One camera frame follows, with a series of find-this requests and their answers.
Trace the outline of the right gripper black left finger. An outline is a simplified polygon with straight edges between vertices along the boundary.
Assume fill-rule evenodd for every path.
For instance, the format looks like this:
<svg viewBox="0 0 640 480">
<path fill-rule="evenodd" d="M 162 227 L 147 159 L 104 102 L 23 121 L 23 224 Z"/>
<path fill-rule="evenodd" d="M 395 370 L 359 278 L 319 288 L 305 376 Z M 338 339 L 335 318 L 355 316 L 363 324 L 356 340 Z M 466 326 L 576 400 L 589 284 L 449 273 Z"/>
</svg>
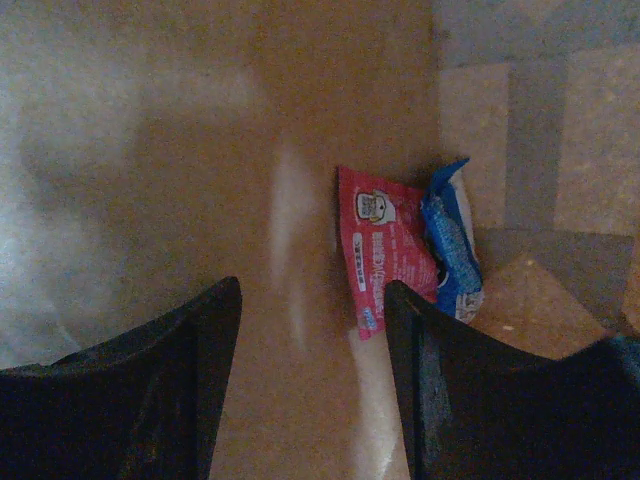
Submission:
<svg viewBox="0 0 640 480">
<path fill-rule="evenodd" d="M 205 479 L 242 312 L 227 277 L 50 365 L 1 373 L 5 479 Z"/>
</svg>

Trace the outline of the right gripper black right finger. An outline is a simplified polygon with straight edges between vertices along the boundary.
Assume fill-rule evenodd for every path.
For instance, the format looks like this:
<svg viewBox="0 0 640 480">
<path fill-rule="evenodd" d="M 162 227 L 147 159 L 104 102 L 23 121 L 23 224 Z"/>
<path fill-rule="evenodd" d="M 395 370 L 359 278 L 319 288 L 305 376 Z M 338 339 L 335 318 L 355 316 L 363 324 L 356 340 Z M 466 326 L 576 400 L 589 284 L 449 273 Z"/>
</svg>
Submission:
<svg viewBox="0 0 640 480">
<path fill-rule="evenodd" d="M 386 336 L 414 479 L 635 479 L 639 341 L 607 336 L 559 360 L 502 343 L 400 281 Z"/>
</svg>

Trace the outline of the small red snack packet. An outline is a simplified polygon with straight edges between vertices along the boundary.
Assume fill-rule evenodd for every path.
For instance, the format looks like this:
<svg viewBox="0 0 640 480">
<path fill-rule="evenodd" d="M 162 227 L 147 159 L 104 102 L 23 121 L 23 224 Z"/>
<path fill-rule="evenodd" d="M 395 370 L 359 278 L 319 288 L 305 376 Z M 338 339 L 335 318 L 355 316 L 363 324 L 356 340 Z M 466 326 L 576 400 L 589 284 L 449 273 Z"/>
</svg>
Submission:
<svg viewBox="0 0 640 480">
<path fill-rule="evenodd" d="M 337 169 L 339 232 L 359 336 L 385 330 L 384 292 L 399 280 L 433 303 L 438 268 L 424 239 L 423 192 L 381 177 Z"/>
</svg>

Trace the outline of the brown paper bag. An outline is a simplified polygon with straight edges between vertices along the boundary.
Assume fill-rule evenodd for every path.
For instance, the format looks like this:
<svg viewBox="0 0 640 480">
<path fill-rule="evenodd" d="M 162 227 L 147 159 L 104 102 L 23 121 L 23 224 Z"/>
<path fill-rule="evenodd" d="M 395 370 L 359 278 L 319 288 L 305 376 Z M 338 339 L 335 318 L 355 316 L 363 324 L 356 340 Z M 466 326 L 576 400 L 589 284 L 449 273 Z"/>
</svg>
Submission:
<svg viewBox="0 0 640 480">
<path fill-rule="evenodd" d="M 638 327 L 637 2 L 5 1 L 1 364 L 234 275 L 212 477 L 404 479 L 335 173 L 422 187 L 459 157 L 482 330 L 558 356 Z"/>
</svg>

